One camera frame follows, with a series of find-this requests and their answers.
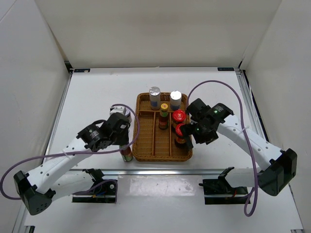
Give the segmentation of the red-lid sauce jar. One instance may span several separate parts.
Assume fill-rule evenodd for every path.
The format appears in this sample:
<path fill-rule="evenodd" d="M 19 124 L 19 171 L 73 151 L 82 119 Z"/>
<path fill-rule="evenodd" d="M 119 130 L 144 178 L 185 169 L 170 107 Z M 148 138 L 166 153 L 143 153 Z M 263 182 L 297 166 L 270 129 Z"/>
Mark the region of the red-lid sauce jar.
<path fill-rule="evenodd" d="M 175 130 L 178 124 L 184 123 L 186 121 L 186 118 L 187 115 L 183 110 L 181 109 L 175 110 L 172 113 L 172 128 Z"/>
<path fill-rule="evenodd" d="M 185 123 L 180 123 L 175 128 L 174 144 L 178 148 L 185 148 L 187 146 L 186 140 L 184 139 L 183 133 L 181 131 L 181 127 L 184 125 Z"/>

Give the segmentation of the yellow-cap sauce bottle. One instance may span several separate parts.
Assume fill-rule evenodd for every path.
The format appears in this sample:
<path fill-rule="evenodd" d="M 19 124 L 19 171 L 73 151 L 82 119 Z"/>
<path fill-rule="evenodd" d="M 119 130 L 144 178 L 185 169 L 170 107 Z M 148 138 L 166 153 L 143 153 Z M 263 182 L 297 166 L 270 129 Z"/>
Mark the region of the yellow-cap sauce bottle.
<path fill-rule="evenodd" d="M 133 160 L 131 147 L 127 147 L 126 145 L 124 145 L 124 146 L 119 146 L 119 149 L 120 149 L 120 154 L 122 156 L 122 159 L 125 162 L 130 162 Z"/>
<path fill-rule="evenodd" d="M 167 129 L 169 126 L 168 104 L 166 104 L 166 103 L 163 103 L 160 106 L 158 126 L 162 130 Z"/>

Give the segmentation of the grey-lid spice jar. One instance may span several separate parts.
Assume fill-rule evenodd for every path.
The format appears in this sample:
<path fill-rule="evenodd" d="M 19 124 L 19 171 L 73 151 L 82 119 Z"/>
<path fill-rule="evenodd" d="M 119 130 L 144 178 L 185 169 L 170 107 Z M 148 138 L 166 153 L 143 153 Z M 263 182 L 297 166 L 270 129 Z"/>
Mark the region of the grey-lid spice jar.
<path fill-rule="evenodd" d="M 125 108 L 125 117 L 128 119 L 129 123 L 132 122 L 131 111 L 128 108 Z"/>

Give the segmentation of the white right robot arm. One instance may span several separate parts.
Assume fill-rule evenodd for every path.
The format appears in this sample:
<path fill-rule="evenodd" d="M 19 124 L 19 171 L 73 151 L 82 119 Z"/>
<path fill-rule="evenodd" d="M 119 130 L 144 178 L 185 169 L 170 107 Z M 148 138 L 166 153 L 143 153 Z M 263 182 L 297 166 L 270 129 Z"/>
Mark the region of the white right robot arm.
<path fill-rule="evenodd" d="M 227 168 L 218 177 L 218 188 L 224 194 L 237 187 L 255 187 L 270 196 L 277 196 L 296 175 L 297 154 L 292 149 L 282 150 L 264 140 L 242 122 L 222 103 L 213 107 L 200 99 L 187 107 L 195 122 L 192 135 L 196 143 L 209 144 L 222 134 L 255 158 L 255 168 Z"/>

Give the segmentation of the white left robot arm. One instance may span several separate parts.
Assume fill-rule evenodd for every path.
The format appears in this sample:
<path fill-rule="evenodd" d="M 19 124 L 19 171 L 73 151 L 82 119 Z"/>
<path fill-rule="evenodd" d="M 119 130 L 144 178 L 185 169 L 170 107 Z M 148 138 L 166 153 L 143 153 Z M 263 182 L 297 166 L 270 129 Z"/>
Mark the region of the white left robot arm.
<path fill-rule="evenodd" d="M 127 123 L 95 121 L 78 132 L 61 153 L 28 172 L 17 172 L 14 175 L 16 190 L 29 214 L 38 215 L 53 201 L 69 195 L 90 198 L 116 196 L 117 180 L 106 179 L 100 169 L 84 169 L 77 174 L 70 174 L 69 171 L 110 145 L 126 148 L 129 143 L 128 128 Z"/>

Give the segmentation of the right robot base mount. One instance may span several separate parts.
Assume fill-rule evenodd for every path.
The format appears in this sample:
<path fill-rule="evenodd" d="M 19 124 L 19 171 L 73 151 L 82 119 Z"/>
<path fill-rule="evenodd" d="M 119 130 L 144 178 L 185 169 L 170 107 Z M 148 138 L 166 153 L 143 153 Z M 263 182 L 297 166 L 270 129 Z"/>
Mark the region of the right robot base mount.
<path fill-rule="evenodd" d="M 247 187 L 227 188 L 216 176 L 203 176 L 198 185 L 204 193 L 205 205 L 242 205 L 249 194 Z"/>

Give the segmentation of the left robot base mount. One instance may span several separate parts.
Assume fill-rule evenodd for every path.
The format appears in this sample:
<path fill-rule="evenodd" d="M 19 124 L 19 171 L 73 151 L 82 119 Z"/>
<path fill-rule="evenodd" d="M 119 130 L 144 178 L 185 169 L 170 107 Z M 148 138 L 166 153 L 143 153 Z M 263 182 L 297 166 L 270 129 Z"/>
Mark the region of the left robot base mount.
<path fill-rule="evenodd" d="M 73 203 L 116 204 L 118 194 L 118 177 L 104 176 L 104 183 L 87 195 L 73 195 Z"/>

